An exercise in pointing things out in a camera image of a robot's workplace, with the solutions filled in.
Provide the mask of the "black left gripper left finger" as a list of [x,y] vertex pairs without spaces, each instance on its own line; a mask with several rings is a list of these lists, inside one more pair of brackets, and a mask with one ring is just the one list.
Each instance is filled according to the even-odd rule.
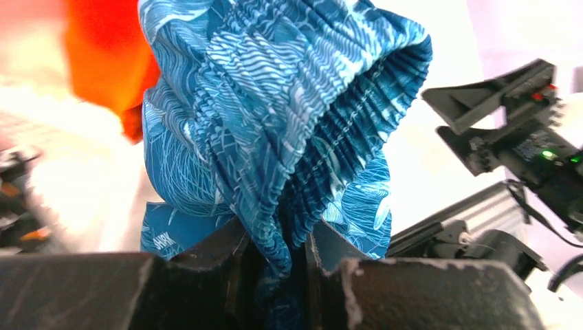
[[233,219],[170,261],[147,253],[1,259],[2,329],[253,329],[262,258]]

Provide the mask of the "orange mesh shorts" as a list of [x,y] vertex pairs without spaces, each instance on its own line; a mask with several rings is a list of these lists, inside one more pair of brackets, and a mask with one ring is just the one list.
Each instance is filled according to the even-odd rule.
[[134,0],[65,2],[65,53],[73,92],[111,110],[124,135],[142,140],[142,99],[160,76]]

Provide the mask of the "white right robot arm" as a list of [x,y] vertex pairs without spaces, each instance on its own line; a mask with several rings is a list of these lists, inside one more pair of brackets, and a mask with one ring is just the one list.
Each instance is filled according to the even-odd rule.
[[482,82],[427,89],[422,98],[445,121],[437,134],[472,175],[503,167],[498,182],[400,232],[389,257],[484,259],[526,279],[546,270],[511,225],[549,221],[527,202],[535,194],[582,244],[582,149],[553,125],[565,107],[553,83],[556,66],[534,60]]

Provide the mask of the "camouflage orange black shorts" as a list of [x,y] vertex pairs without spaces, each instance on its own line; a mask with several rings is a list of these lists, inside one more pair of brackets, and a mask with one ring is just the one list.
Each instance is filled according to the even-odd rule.
[[36,151],[12,147],[1,151],[1,253],[43,251],[51,230],[38,219],[28,203],[27,182]]

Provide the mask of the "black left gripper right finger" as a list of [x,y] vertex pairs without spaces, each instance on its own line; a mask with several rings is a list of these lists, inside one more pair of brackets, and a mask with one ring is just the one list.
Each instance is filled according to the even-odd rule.
[[305,242],[310,329],[543,329],[524,282],[489,260],[370,260],[325,223]]

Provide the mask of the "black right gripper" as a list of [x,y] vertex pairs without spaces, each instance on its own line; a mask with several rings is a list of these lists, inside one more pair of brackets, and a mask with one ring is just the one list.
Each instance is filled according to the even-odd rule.
[[[581,228],[582,149],[552,128],[564,106],[552,85],[555,71],[536,59],[489,80],[427,89],[421,97],[448,124],[436,132],[473,176],[502,164],[567,228]],[[471,128],[499,107],[506,110],[505,127]]]

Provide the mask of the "blue leaf print shorts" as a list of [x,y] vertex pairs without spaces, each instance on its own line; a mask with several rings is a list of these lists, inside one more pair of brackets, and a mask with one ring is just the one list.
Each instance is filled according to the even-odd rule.
[[367,256],[391,239],[383,147],[432,60],[418,22],[370,1],[141,1],[141,247],[165,259],[237,217],[264,256],[266,329],[304,329],[294,252],[320,221]]

